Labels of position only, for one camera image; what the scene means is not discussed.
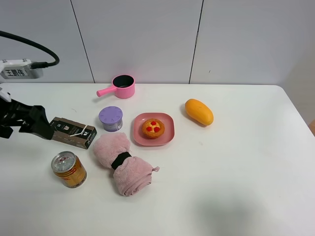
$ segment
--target pastry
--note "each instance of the pastry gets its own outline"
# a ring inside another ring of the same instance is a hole
[[[142,125],[142,133],[150,139],[157,139],[164,131],[164,124],[158,119],[148,119]]]

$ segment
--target mango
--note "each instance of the mango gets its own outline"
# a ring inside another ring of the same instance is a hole
[[[191,118],[203,125],[210,125],[213,122],[212,111],[205,104],[196,99],[189,99],[185,103],[185,110]]]

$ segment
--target can lid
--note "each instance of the can lid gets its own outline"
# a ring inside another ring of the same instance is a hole
[[[56,173],[69,171],[75,164],[76,156],[71,151],[60,152],[51,162],[51,168]]]
[[[115,124],[123,118],[123,112],[119,107],[105,107],[100,111],[98,118],[104,124]]]

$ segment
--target drink can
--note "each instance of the drink can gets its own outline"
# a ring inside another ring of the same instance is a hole
[[[71,151],[60,152],[51,162],[51,168],[66,187],[76,188],[87,178],[79,158]]]

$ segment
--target pink towel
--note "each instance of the pink towel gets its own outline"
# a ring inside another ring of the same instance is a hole
[[[136,194],[152,181],[153,168],[148,162],[129,154],[130,142],[125,133],[103,134],[94,144],[94,154],[107,168],[113,168],[118,191],[124,196]]]

